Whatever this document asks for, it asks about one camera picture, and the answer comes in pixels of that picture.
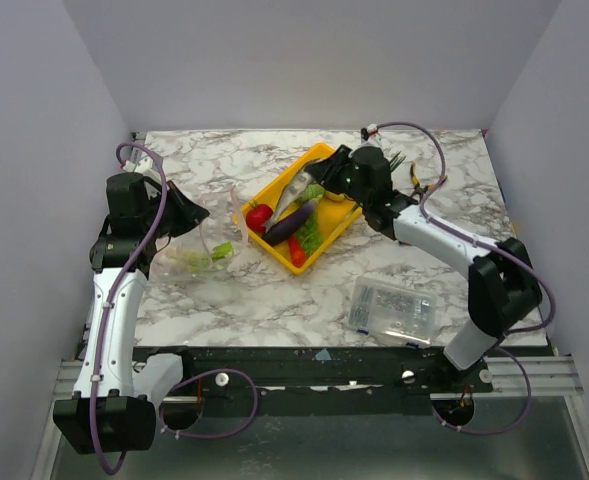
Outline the purple eggplant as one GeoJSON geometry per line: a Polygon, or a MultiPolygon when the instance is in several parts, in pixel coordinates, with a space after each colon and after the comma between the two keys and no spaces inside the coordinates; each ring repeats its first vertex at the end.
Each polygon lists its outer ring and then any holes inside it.
{"type": "Polygon", "coordinates": [[[262,239],[270,246],[288,240],[316,212],[319,203],[319,199],[307,201],[296,211],[266,229],[262,239]]]}

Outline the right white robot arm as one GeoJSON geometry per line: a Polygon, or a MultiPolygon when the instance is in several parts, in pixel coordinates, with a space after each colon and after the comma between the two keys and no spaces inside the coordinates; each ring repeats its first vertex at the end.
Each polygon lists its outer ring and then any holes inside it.
{"type": "Polygon", "coordinates": [[[394,188],[390,162],[380,148],[341,146],[304,171],[325,190],[356,202],[370,228],[430,254],[468,281],[469,319],[433,370],[441,389],[454,392],[467,384],[469,368],[541,303],[522,242],[474,236],[423,212],[417,200],[394,188]]]}

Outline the celery stalk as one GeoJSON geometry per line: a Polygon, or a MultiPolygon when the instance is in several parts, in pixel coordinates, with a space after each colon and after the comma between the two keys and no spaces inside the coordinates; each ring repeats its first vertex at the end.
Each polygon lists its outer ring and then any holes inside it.
{"type": "Polygon", "coordinates": [[[222,243],[210,252],[181,251],[173,257],[175,265],[187,273],[202,273],[222,269],[234,256],[231,242],[222,243]]]}

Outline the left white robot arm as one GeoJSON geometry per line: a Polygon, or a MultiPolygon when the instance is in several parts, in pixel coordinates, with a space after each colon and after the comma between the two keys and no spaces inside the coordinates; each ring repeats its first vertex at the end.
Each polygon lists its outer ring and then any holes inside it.
{"type": "Polygon", "coordinates": [[[134,369],[139,306],[161,238],[196,229],[209,215],[156,174],[120,173],[106,182],[108,214],[90,249],[94,292],[89,336],[70,398],[53,420],[81,454],[150,448],[161,402],[188,393],[194,368],[177,354],[153,354],[134,369]]]}

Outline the clear zip top bag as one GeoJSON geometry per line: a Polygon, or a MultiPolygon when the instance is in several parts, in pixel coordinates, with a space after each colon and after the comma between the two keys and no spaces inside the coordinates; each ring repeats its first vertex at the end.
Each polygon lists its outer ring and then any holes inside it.
{"type": "Polygon", "coordinates": [[[210,214],[196,229],[169,242],[158,241],[158,253],[150,269],[150,280],[156,283],[182,283],[209,276],[221,276],[228,270],[232,261],[243,252],[249,242],[249,229],[242,216],[242,202],[238,198],[237,188],[227,188],[202,193],[196,197],[196,203],[206,208],[210,214]],[[202,273],[187,273],[179,269],[173,257],[181,251],[210,252],[214,247],[231,242],[235,254],[220,270],[202,273]]]}

